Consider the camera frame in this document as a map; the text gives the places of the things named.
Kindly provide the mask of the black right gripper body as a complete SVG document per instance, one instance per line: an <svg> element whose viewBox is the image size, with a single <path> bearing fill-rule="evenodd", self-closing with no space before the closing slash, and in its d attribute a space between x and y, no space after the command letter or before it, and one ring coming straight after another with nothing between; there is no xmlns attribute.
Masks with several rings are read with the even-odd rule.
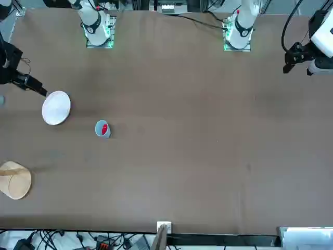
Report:
<svg viewBox="0 0 333 250"><path fill-rule="evenodd" d="M10 83L15 74L23 52L14 45L1 39L1 85Z"/></svg>

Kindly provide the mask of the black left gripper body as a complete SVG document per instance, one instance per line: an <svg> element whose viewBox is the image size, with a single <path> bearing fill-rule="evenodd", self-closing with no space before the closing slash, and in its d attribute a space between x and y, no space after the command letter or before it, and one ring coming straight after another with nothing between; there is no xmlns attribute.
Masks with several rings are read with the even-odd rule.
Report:
<svg viewBox="0 0 333 250"><path fill-rule="evenodd" d="M300 42L295 42L292 46L293 57L308 58L312 57L312 42L308 42L305 45Z"/></svg>

